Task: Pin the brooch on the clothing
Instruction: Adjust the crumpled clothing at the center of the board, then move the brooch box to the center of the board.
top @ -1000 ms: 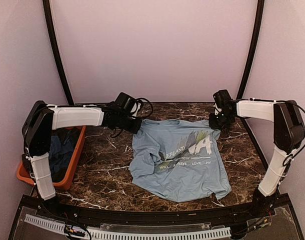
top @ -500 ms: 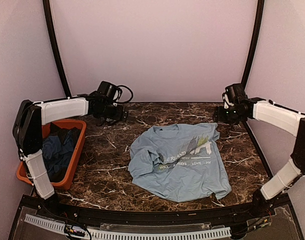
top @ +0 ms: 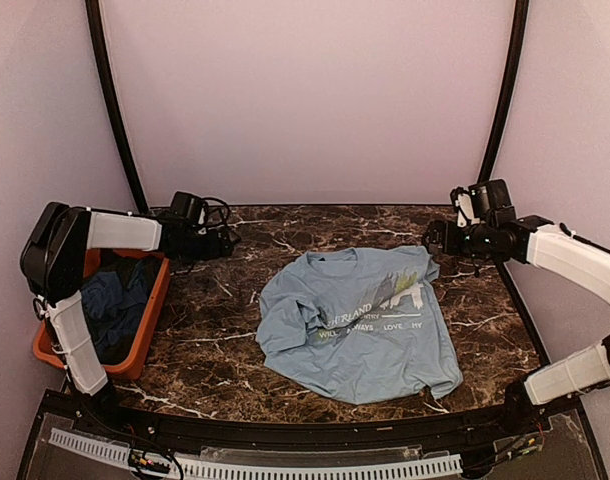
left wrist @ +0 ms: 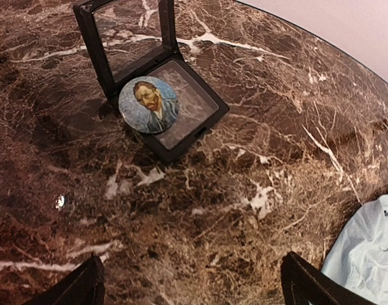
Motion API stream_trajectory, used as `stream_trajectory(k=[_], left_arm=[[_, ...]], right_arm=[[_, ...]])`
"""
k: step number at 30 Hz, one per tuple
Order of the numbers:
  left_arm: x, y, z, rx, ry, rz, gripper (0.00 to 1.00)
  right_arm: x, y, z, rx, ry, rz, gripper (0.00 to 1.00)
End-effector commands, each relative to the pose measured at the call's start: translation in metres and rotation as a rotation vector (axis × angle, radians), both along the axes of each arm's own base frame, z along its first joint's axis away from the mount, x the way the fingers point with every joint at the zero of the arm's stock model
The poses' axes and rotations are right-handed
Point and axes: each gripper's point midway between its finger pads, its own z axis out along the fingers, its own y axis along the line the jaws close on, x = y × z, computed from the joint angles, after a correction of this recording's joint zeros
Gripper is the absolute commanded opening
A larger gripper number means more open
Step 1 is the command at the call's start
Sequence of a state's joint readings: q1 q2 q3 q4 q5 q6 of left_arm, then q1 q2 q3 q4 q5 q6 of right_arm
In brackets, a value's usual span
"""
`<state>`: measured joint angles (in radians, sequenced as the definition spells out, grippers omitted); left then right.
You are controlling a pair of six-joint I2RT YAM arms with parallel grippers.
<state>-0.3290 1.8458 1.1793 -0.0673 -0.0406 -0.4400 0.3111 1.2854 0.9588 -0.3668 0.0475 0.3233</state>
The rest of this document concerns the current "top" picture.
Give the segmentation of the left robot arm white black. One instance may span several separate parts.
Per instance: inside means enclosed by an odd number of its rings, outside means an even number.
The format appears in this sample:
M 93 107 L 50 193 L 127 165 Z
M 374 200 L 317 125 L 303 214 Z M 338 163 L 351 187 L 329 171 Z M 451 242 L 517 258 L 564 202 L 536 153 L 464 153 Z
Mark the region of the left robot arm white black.
M 89 252 L 132 250 L 189 263 L 229 257 L 240 241 L 230 215 L 226 202 L 187 192 L 150 213 L 46 205 L 22 250 L 20 270 L 76 391 L 94 397 L 110 387 L 83 309 Z

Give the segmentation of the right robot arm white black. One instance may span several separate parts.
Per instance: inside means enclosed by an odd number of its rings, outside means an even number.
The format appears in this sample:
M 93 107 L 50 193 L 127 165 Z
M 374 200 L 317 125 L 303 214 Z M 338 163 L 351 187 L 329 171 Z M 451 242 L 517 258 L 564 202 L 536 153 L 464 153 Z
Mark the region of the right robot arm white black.
M 487 180 L 450 194 L 456 219 L 433 220 L 422 237 L 432 253 L 471 260 L 514 260 L 555 273 L 610 306 L 610 250 L 539 215 L 519 217 L 507 184 Z M 495 413 L 506 434 L 519 432 L 534 406 L 610 385 L 610 334 L 515 382 Z

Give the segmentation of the light blue printed t-shirt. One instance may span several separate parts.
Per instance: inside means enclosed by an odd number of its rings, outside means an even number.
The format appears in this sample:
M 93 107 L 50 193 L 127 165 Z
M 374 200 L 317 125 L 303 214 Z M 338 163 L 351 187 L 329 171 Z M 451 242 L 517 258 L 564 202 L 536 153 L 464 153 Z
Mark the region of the light blue printed t-shirt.
M 267 368 L 326 398 L 364 405 L 463 381 L 422 246 L 306 252 L 260 295 Z

